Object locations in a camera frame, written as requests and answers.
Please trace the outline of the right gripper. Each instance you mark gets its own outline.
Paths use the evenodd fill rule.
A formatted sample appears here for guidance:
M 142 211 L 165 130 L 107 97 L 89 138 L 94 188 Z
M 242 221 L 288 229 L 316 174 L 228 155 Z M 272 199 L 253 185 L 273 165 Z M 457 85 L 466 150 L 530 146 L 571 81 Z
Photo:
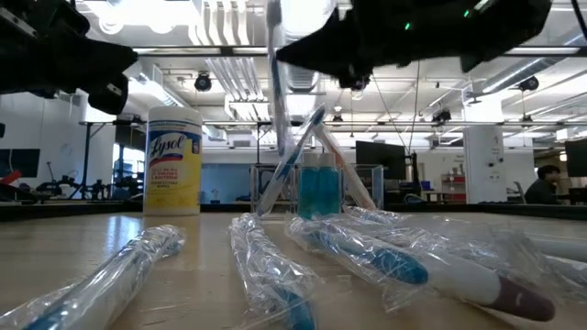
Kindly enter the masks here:
M 449 39 L 463 30 L 463 0 L 350 1 L 342 18 L 333 12 L 319 30 L 280 48 L 277 58 L 360 90 L 376 67 L 463 54 L 462 43 Z

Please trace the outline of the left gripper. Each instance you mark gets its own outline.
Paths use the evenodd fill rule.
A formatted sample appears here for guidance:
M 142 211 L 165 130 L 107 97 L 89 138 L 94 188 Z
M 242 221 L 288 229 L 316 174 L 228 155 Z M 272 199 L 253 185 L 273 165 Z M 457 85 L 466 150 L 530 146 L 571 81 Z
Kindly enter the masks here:
M 128 46 L 70 32 L 51 32 L 18 46 L 0 38 L 0 94 L 51 99 L 58 91 L 82 90 L 90 106 L 119 115 L 128 96 L 124 71 L 137 60 Z

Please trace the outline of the orange white toothbrush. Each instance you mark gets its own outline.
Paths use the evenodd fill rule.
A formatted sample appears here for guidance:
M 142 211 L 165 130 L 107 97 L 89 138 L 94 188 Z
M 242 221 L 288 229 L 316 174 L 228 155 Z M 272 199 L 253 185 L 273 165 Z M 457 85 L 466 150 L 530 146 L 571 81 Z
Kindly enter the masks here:
M 316 126 L 314 129 L 315 136 L 320 141 L 322 146 L 335 156 L 335 162 L 345 176 L 345 183 L 352 196 L 355 204 L 358 207 L 376 210 L 377 206 L 372 200 L 367 188 L 364 186 L 358 173 L 353 166 L 345 160 L 343 150 L 338 144 L 335 137 L 330 133 L 324 123 Z

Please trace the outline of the clear acrylic organizer box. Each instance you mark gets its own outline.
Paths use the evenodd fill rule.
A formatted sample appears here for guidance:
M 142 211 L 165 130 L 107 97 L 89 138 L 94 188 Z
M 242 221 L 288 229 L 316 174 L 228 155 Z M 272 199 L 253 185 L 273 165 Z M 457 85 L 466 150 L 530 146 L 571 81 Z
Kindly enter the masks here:
M 367 189 L 370 198 L 377 208 L 384 206 L 384 178 L 383 167 L 378 165 L 357 165 L 352 164 L 353 169 L 357 172 L 360 182 Z M 269 182 L 277 169 L 276 164 L 253 164 L 249 168 L 250 174 L 250 211 L 255 213 L 260 206 L 260 200 L 267 189 Z M 294 165 L 288 178 L 286 179 L 272 211 L 274 213 L 289 212 L 295 213 L 297 211 L 298 188 L 300 166 Z M 349 179 L 344 174 L 343 170 L 339 170 L 339 183 L 341 187 L 341 196 L 343 205 L 356 205 L 352 195 L 350 194 Z

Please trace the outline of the teal mouthwash bottle white cap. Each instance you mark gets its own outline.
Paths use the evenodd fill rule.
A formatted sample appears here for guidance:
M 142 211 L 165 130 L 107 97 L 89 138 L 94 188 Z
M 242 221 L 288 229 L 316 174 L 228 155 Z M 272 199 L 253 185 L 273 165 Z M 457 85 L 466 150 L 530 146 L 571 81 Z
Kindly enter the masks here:
M 340 182 L 336 157 L 333 153 L 323 153 L 319 158 L 318 170 L 319 206 L 321 215 L 338 214 L 340 205 Z
M 306 153 L 303 155 L 298 188 L 298 214 L 304 219 L 311 219 L 314 212 L 318 178 L 319 155 Z

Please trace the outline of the purple white toothbrush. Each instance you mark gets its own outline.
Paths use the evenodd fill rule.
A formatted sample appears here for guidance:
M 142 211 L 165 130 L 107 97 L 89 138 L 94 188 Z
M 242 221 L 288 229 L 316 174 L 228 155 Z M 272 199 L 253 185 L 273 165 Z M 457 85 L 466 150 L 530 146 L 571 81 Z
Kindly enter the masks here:
M 419 260 L 429 272 L 425 285 L 391 281 L 384 286 L 387 307 L 394 310 L 424 290 L 525 319 L 547 322 L 554 318 L 552 295 L 501 274 L 473 260 L 460 247 L 459 232 L 474 225 L 427 214 L 397 214 L 347 206 L 334 219 Z

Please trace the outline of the black overhead light bar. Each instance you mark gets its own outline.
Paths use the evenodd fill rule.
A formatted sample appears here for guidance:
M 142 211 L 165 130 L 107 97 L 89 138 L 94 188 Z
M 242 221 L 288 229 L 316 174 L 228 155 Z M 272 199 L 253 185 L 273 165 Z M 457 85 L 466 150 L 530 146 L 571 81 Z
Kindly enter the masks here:
M 267 49 L 262 46 L 160 46 L 134 47 L 141 57 L 152 58 L 212 58 L 212 57 L 265 57 Z M 587 46 L 523 46 L 513 48 L 502 57 L 514 58 L 587 58 Z

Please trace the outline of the black computer monitor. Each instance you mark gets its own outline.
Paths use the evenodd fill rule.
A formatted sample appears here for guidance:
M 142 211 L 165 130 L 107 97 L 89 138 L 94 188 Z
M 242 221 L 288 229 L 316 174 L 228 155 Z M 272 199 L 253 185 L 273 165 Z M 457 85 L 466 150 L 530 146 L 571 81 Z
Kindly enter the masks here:
M 567 172 L 570 177 L 587 177 L 587 138 L 568 140 L 564 144 Z
M 386 180 L 406 178 L 405 148 L 403 146 L 357 141 L 356 162 L 361 165 L 381 165 Z

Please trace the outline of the yellow white Lysol wipes canister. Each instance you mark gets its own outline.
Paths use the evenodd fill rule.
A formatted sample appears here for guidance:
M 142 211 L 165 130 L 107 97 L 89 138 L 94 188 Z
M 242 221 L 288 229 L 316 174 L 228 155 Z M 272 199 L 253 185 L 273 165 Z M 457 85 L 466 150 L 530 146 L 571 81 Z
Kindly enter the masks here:
M 200 113 L 193 108 L 150 109 L 145 150 L 145 215 L 200 213 L 202 125 Z

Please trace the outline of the red storage shelf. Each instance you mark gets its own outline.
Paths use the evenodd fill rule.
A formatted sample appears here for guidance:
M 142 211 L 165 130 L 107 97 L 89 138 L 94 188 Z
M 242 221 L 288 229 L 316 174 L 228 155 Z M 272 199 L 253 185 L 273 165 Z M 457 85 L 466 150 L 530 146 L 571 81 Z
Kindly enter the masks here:
M 442 174 L 440 191 L 442 201 L 446 204 L 465 204 L 467 202 L 464 175 Z

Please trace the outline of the white building column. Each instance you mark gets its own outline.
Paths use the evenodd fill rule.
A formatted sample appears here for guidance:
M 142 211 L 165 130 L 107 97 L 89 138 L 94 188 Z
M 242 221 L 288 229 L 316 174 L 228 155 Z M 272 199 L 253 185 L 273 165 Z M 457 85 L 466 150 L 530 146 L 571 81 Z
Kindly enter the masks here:
M 504 115 L 501 101 L 472 97 L 463 104 L 464 165 L 468 204 L 507 200 L 504 167 Z

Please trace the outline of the person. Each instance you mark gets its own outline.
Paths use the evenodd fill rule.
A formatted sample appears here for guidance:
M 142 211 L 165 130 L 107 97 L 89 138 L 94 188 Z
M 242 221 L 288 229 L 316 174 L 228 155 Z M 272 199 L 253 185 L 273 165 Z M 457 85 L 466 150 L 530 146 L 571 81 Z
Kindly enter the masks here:
M 528 204 L 559 204 L 557 187 L 561 171 L 555 165 L 545 165 L 537 170 L 537 179 L 525 193 Z

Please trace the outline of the silver ceiling duct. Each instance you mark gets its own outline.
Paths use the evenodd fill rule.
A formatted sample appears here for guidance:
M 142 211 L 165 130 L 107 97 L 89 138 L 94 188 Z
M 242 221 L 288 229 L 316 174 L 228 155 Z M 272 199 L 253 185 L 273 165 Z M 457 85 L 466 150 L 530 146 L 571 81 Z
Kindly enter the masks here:
M 324 26 L 337 0 L 281 0 L 283 44 L 289 45 Z M 316 88 L 316 71 L 284 64 L 287 86 L 293 93 L 311 93 Z

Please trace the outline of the black frame stand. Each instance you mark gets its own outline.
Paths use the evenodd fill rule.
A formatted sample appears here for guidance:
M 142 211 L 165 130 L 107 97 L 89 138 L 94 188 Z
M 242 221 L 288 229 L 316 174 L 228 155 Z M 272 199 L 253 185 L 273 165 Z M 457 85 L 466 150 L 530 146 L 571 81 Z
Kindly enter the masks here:
M 106 126 L 133 128 L 133 127 L 144 126 L 145 124 L 146 124 L 146 121 L 140 119 L 139 117 L 133 117 L 132 119 L 116 119 L 113 121 L 102 121 L 102 122 L 81 121 L 80 125 L 85 127 L 84 154 L 83 154 L 83 175 L 82 175 L 82 181 L 81 181 L 80 185 L 70 195 L 69 199 L 71 200 L 77 193 L 79 193 L 81 196 L 81 199 L 83 201 L 86 200 L 86 192 L 88 191 L 87 177 L 88 177 L 88 166 L 89 166 L 91 139 L 98 132 L 100 132 Z

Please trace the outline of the dark wall screen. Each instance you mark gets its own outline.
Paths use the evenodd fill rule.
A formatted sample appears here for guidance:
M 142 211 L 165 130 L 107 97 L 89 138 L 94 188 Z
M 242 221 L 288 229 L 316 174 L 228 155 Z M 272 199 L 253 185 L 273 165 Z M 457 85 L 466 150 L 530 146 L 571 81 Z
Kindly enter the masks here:
M 23 178 L 36 178 L 39 157 L 37 148 L 0 148 L 0 178 L 13 171 L 20 171 Z

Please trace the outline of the black aluminium table frame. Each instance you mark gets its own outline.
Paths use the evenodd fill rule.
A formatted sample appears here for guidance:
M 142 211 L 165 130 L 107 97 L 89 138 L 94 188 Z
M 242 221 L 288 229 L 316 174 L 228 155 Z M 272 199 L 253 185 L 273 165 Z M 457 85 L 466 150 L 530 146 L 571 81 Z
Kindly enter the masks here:
M 487 213 L 499 215 L 523 215 L 542 218 L 587 221 L 587 205 L 531 205 L 514 203 L 479 204 L 398 204 L 385 205 L 386 211 L 398 213 Z M 67 217 L 74 215 L 98 215 L 143 211 L 139 202 L 113 203 L 45 203 L 0 204 L 0 222 L 39 218 Z

